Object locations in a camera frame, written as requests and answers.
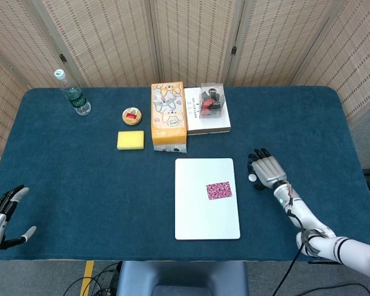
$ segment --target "cable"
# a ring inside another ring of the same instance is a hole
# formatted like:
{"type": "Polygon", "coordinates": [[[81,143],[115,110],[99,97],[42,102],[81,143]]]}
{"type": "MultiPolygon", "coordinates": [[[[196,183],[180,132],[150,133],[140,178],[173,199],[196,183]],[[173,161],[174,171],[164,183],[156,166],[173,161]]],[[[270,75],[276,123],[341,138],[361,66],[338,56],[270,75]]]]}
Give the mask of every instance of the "cable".
{"type": "Polygon", "coordinates": [[[107,269],[108,268],[110,268],[111,266],[114,266],[114,265],[118,265],[118,264],[120,264],[121,262],[119,261],[118,263],[112,263],[112,264],[110,264],[110,265],[107,265],[100,273],[98,273],[97,275],[95,275],[95,277],[94,277],[94,279],[95,279],[95,283],[94,283],[94,285],[93,285],[93,288],[92,288],[92,295],[93,295],[93,293],[94,293],[94,289],[96,288],[96,283],[98,282],[98,280],[99,280],[99,278],[100,278],[100,276],[103,274],[103,273],[105,273],[105,272],[108,272],[107,271],[107,269]]]}
{"type": "Polygon", "coordinates": [[[311,293],[311,292],[314,292],[314,291],[317,291],[317,290],[336,289],[336,288],[341,288],[341,287],[346,287],[346,286],[360,286],[360,287],[364,288],[368,292],[368,294],[370,295],[370,291],[369,291],[369,289],[366,286],[364,286],[362,284],[358,284],[358,283],[352,282],[352,283],[349,283],[349,284],[342,284],[342,285],[336,285],[336,286],[315,288],[315,289],[311,289],[311,290],[308,290],[306,292],[303,292],[301,294],[298,294],[296,296],[304,296],[304,295],[306,295],[308,293],[311,293]]]}
{"type": "Polygon", "coordinates": [[[110,292],[110,289],[109,288],[100,289],[95,294],[93,294],[92,296],[103,296],[102,295],[103,292],[105,292],[105,295],[107,296],[107,292],[110,292]]]}
{"type": "MultiPolygon", "coordinates": [[[[303,233],[303,232],[304,232],[303,223],[300,221],[300,219],[299,219],[295,214],[293,214],[293,213],[291,212],[292,205],[293,205],[293,199],[294,199],[294,198],[293,198],[293,195],[292,195],[292,186],[289,184],[289,182],[288,182],[288,181],[285,181],[285,183],[286,183],[286,184],[287,184],[287,186],[288,186],[288,194],[289,194],[289,209],[288,209],[287,215],[288,215],[288,216],[290,216],[290,217],[295,218],[295,219],[298,221],[298,223],[299,223],[299,225],[300,225],[300,227],[301,227],[301,229],[302,229],[302,233],[303,233]]],[[[292,270],[292,267],[294,266],[294,264],[295,264],[295,262],[296,262],[297,258],[300,256],[300,254],[301,254],[301,252],[302,252],[302,250],[303,250],[303,247],[304,247],[304,244],[302,243],[302,245],[300,246],[299,250],[298,250],[298,251],[297,251],[297,253],[296,253],[295,258],[292,260],[291,264],[289,265],[289,268],[288,268],[288,270],[286,271],[286,273],[285,273],[284,277],[281,279],[281,282],[280,282],[280,283],[278,284],[278,286],[276,287],[276,290],[274,291],[273,296],[275,296],[275,295],[277,294],[277,292],[278,292],[279,288],[281,288],[282,284],[283,284],[283,283],[284,283],[284,281],[286,280],[286,278],[287,278],[287,276],[289,275],[290,271],[292,270]]]]}
{"type": "Polygon", "coordinates": [[[67,287],[67,289],[66,289],[66,291],[64,292],[63,296],[66,296],[66,293],[68,292],[68,290],[70,290],[70,288],[71,288],[72,286],[74,286],[74,284],[75,284],[76,282],[79,282],[79,281],[81,281],[81,280],[83,280],[83,279],[91,279],[92,281],[95,281],[95,284],[97,284],[97,285],[99,286],[99,288],[101,289],[101,286],[100,286],[99,282],[97,282],[93,277],[90,277],[90,276],[83,276],[83,277],[80,277],[79,279],[77,279],[77,280],[73,281],[73,282],[72,282],[72,283],[67,287]]]}
{"type": "Polygon", "coordinates": [[[291,264],[289,265],[289,268],[288,268],[288,270],[286,271],[286,273],[285,273],[284,277],[281,279],[281,282],[278,284],[278,286],[277,286],[276,290],[274,291],[273,296],[275,296],[275,295],[277,294],[277,292],[278,292],[279,288],[281,288],[282,284],[283,284],[283,283],[284,283],[284,281],[286,280],[286,277],[287,277],[287,276],[288,276],[288,274],[290,273],[290,271],[291,271],[291,269],[292,269],[293,265],[295,264],[295,262],[296,262],[297,258],[300,256],[300,253],[302,252],[302,248],[303,248],[303,246],[304,246],[303,244],[300,246],[299,250],[298,250],[298,251],[297,251],[297,253],[296,253],[295,258],[292,260],[292,262],[291,262],[291,264]]]}

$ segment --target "white box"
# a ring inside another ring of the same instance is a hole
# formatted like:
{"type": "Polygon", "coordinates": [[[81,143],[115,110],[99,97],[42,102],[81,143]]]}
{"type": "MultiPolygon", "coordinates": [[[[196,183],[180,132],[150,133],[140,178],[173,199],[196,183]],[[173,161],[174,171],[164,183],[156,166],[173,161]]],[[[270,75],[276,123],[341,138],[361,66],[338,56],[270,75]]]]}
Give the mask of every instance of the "white box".
{"type": "Polygon", "coordinates": [[[223,105],[219,118],[199,118],[200,88],[186,88],[185,90],[187,134],[225,133],[230,131],[228,101],[223,105]]]}

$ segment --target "bottle cap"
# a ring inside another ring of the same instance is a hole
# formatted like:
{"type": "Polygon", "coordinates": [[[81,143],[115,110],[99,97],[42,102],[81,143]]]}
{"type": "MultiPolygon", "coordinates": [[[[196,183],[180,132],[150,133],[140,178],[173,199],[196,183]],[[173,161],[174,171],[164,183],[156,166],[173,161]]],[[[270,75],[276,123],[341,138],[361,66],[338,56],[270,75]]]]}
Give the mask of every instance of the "bottle cap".
{"type": "Polygon", "coordinates": [[[63,79],[66,78],[66,73],[62,69],[57,69],[54,72],[54,75],[55,75],[56,79],[58,79],[58,80],[63,80],[63,79]]]}
{"type": "Polygon", "coordinates": [[[249,174],[248,180],[251,182],[255,182],[257,180],[257,176],[255,174],[249,174]]]}
{"type": "Polygon", "coordinates": [[[127,125],[136,125],[141,121],[142,114],[137,108],[127,108],[122,113],[122,119],[127,125]]]}

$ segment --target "clear plastic bottle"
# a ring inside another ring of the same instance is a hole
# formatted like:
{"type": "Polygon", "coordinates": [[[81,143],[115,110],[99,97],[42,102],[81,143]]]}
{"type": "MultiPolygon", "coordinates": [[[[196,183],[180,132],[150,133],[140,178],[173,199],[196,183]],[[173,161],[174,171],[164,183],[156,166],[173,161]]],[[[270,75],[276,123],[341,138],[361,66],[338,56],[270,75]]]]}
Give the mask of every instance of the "clear plastic bottle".
{"type": "Polygon", "coordinates": [[[75,112],[78,115],[87,115],[91,112],[92,106],[91,103],[85,98],[82,93],[82,90],[78,83],[67,76],[66,73],[62,69],[57,69],[54,72],[56,79],[62,82],[62,91],[70,101],[71,105],[73,106],[75,112]]]}

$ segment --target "yellow sponge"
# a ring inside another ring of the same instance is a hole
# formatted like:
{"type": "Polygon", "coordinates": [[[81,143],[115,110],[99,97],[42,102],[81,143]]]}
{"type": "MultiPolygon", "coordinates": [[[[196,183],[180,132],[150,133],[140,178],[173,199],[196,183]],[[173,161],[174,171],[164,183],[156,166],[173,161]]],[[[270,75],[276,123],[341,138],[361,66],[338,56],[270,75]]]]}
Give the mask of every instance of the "yellow sponge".
{"type": "Polygon", "coordinates": [[[144,149],[144,131],[118,132],[118,150],[144,149]]]}

